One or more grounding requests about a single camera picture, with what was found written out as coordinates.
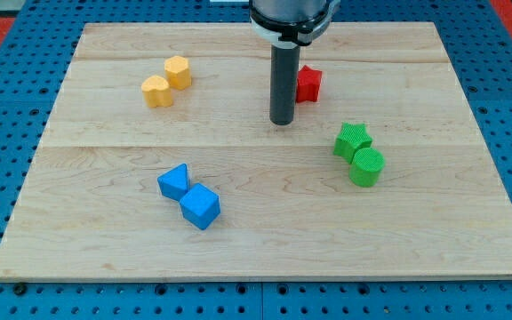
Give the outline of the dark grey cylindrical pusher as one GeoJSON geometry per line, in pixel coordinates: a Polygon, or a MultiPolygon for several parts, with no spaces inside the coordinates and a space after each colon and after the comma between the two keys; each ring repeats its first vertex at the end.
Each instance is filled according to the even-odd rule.
{"type": "Polygon", "coordinates": [[[293,121],[297,95],[300,48],[271,46],[269,119],[276,125],[293,121]]]}

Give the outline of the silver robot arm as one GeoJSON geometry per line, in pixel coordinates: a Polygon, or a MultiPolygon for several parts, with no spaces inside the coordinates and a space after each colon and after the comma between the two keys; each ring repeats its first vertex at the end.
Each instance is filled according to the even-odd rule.
{"type": "Polygon", "coordinates": [[[269,119],[293,121],[300,49],[311,45],[332,22],[340,0],[250,0],[253,31],[271,45],[269,119]]]}

